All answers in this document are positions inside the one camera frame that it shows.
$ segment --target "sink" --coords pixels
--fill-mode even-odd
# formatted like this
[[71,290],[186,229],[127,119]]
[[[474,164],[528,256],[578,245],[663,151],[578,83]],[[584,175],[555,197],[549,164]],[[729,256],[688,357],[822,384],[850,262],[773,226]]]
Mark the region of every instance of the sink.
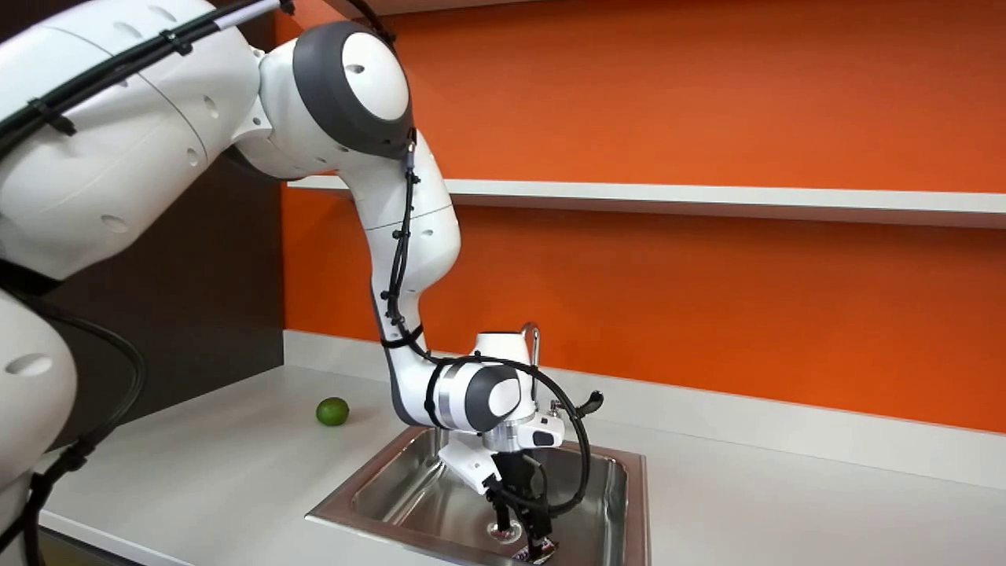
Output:
[[[523,537],[494,536],[494,506],[453,480],[437,464],[440,431],[405,428],[346,485],[311,509],[311,520],[409,545],[446,564],[516,566]],[[578,485],[578,449],[542,453],[549,499]],[[590,446],[584,499],[555,523],[549,566],[649,566],[644,459]]]

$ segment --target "white countertop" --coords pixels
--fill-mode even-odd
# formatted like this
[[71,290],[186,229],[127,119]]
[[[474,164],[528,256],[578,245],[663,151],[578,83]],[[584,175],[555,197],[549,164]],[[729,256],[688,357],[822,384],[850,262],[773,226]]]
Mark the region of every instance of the white countertop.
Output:
[[[346,397],[343,428],[316,403]],[[409,549],[309,523],[403,424],[375,377],[276,368],[133,421],[71,475],[45,527],[138,564],[426,566]],[[1006,492],[603,421],[649,456],[650,564],[999,566]]]

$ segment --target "green fruit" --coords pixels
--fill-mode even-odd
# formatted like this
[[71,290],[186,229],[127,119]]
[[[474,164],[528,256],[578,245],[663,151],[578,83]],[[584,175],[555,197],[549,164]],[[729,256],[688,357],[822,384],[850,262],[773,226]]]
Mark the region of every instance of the green fruit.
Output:
[[343,397],[326,397],[317,403],[316,418],[326,428],[340,428],[350,418],[350,403]]

